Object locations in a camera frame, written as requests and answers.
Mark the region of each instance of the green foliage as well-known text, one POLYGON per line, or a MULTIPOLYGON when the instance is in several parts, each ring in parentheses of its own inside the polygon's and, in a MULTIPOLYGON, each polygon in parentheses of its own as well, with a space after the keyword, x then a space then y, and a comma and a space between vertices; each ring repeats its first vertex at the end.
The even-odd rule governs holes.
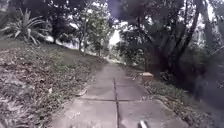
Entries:
POLYGON ((40 33, 41 31, 47 31, 37 27, 45 23, 44 20, 41 20, 40 17, 31 18, 30 11, 22 12, 15 21, 9 22, 5 28, 1 29, 1 32, 7 33, 7 37, 20 38, 25 42, 32 41, 34 44, 39 44, 38 38, 43 37, 40 33))

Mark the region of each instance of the pavement slab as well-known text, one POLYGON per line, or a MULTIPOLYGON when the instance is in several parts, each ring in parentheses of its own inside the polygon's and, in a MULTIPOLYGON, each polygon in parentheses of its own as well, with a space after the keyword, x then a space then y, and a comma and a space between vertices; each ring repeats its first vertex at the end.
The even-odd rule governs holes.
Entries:
POLYGON ((109 63, 96 75, 87 93, 74 98, 55 113, 50 128, 137 128, 141 120, 150 128, 187 128, 187 125, 155 100, 116 64, 109 63))
POLYGON ((152 100, 119 103, 119 113, 123 128, 137 128, 141 120, 150 128, 187 128, 171 111, 152 100))
POLYGON ((50 128, 116 128, 114 102, 74 100, 50 124, 50 128))

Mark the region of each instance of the hillside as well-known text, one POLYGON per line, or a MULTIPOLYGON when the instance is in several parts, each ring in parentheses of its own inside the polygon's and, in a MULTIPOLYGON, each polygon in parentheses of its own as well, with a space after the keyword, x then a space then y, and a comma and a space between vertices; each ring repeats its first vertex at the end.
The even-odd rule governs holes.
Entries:
POLYGON ((105 60, 58 45, 0 40, 0 126, 44 127, 105 60))

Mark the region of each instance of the bush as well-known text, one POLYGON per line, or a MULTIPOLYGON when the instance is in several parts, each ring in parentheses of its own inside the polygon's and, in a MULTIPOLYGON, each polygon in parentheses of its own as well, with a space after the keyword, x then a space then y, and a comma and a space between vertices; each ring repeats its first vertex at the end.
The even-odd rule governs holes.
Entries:
POLYGON ((34 44, 40 44, 38 38, 44 38, 41 32, 47 30, 39 28, 45 21, 41 20, 40 17, 30 17, 31 12, 22 12, 20 9, 19 15, 15 21, 8 22, 6 27, 0 31, 5 33, 7 37, 15 37, 22 39, 25 42, 32 41, 34 44))

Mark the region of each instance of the dirt ground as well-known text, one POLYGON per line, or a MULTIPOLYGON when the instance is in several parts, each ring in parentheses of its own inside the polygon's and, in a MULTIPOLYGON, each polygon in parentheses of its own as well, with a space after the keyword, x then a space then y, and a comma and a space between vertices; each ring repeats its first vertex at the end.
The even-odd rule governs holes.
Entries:
POLYGON ((62 46, 0 39, 0 127, 45 127, 106 63, 62 46))

